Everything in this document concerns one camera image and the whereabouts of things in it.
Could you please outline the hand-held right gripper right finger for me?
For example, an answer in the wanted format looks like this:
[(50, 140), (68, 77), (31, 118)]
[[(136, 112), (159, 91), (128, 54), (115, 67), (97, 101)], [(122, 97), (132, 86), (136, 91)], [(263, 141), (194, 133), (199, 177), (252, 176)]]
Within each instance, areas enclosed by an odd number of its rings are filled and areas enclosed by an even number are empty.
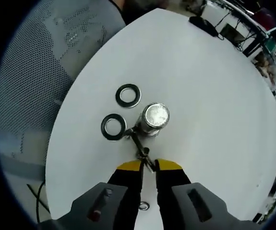
[(256, 230), (239, 220), (226, 203), (200, 183), (191, 183), (181, 167), (156, 172), (157, 203), (165, 230)]

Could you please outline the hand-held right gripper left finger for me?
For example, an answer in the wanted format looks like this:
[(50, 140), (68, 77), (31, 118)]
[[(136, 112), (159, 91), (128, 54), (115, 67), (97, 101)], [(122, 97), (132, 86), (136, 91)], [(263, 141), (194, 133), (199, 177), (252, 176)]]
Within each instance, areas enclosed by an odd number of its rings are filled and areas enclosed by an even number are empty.
[(59, 219), (38, 224), (40, 230), (133, 230), (141, 201), (143, 164), (121, 164), (106, 183), (100, 182), (72, 203)]

